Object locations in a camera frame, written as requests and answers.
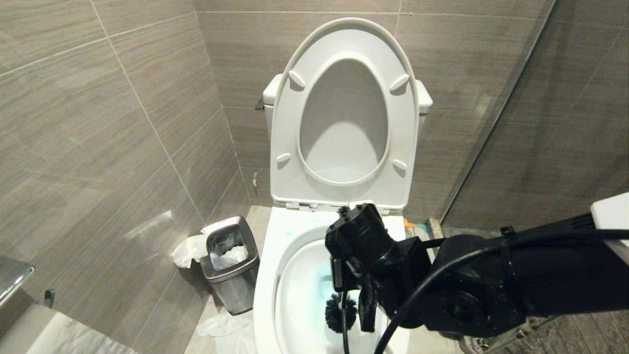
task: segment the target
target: tissue paper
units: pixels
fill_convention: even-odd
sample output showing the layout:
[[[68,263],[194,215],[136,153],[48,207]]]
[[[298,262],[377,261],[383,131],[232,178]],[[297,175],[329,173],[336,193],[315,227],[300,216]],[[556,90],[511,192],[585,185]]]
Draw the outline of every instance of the tissue paper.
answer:
[[[232,316],[222,308],[217,316],[200,323],[196,331],[200,336],[216,337],[217,354],[255,354],[251,317],[251,312]]]
[[[215,270],[223,270],[247,259],[247,248],[245,246],[236,246],[225,252],[223,256],[210,252],[209,258]]]
[[[180,243],[177,248],[170,254],[172,261],[179,268],[190,268],[192,260],[199,261],[208,255],[207,242],[208,235],[201,234],[191,236]]]

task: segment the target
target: wall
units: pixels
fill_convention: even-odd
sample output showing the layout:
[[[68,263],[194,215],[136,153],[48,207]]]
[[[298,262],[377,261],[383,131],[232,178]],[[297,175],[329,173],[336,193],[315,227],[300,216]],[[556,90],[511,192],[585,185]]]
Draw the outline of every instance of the wall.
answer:
[[[561,1],[445,222],[531,227],[629,190],[629,1]]]
[[[219,94],[252,202],[270,205],[269,141],[253,111],[311,31],[344,16],[387,28],[404,48],[435,105],[418,144],[412,220],[442,212],[492,110],[502,105],[549,1],[195,0]]]
[[[169,254],[249,208],[191,2],[0,4],[0,196],[1,254],[36,266],[22,299],[54,288],[122,344],[183,352],[208,291]]]

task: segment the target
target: gray wall tile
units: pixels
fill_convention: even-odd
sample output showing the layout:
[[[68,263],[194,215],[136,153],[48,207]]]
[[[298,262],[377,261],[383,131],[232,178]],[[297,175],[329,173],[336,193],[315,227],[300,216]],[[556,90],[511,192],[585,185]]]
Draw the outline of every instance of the gray wall tile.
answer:
[[[258,187],[255,187],[252,182],[254,173],[256,173]],[[272,207],[270,171],[268,169],[243,167],[242,174],[245,177],[245,186],[247,187],[249,198],[251,198],[251,204]]]
[[[221,108],[194,15],[111,41],[166,150],[173,155]]]
[[[590,25],[622,26],[629,17],[629,1],[561,0],[558,3],[557,21],[587,23]]]
[[[206,220],[238,171],[238,160],[222,110],[177,151],[172,162],[201,217]]]
[[[22,3],[0,5],[1,254],[37,268],[19,308],[53,287],[58,310],[115,340],[183,352],[207,289],[182,284],[202,279],[170,252],[221,196],[221,210],[249,206],[226,119],[210,120],[221,105],[193,8],[95,1],[109,34],[152,25],[112,38],[123,68],[89,1]],[[183,146],[179,171],[133,87],[169,152]]]
[[[225,108],[240,166],[269,169],[270,142],[264,111]]]
[[[0,77],[3,254],[32,261],[33,297],[166,162],[101,41]]]
[[[208,225],[237,215],[246,217],[249,213],[249,208],[251,208],[251,201],[239,169],[231,178],[230,185],[205,224]]]
[[[317,27],[351,14],[199,13],[221,102],[252,108],[270,80],[284,71],[299,44]],[[393,32],[396,14],[369,14]]]
[[[326,11],[396,13],[399,8],[399,0],[194,0],[194,5],[197,11]]]
[[[177,271],[170,253],[202,225],[164,164],[52,283],[55,307],[131,346]]]
[[[412,13],[467,14],[479,16],[503,16],[537,18],[547,0],[402,0],[401,11]]]
[[[629,188],[627,30],[552,23],[445,222],[533,227]]]
[[[194,11],[190,0],[91,0],[108,35]]]
[[[105,34],[89,1],[0,3],[0,74]]]

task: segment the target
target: white toilet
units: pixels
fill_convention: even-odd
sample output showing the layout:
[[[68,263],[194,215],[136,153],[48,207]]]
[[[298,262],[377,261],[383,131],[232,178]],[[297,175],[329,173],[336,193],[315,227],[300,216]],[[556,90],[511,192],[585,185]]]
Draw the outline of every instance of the white toilet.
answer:
[[[342,18],[316,29],[264,91],[273,207],[253,301],[258,354],[343,353],[328,329],[334,292],[325,232],[343,206],[372,201],[389,235],[405,237],[415,147],[432,100],[383,27]],[[354,299],[358,290],[350,293]],[[352,354],[372,353],[375,333],[348,333]],[[387,353],[405,354],[399,328]]]

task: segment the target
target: stainless steel trash can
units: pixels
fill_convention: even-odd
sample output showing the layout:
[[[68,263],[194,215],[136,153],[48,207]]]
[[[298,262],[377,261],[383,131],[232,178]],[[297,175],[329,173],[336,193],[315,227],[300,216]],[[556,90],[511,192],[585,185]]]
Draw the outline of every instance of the stainless steel trash can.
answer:
[[[204,230],[208,232],[208,255],[201,258],[200,263],[205,279],[230,314],[249,311],[253,308],[253,291],[260,257],[247,221],[242,216],[230,217]],[[211,254],[214,257],[223,256],[236,246],[244,246],[247,250],[247,257],[243,261],[224,269],[212,262]]]

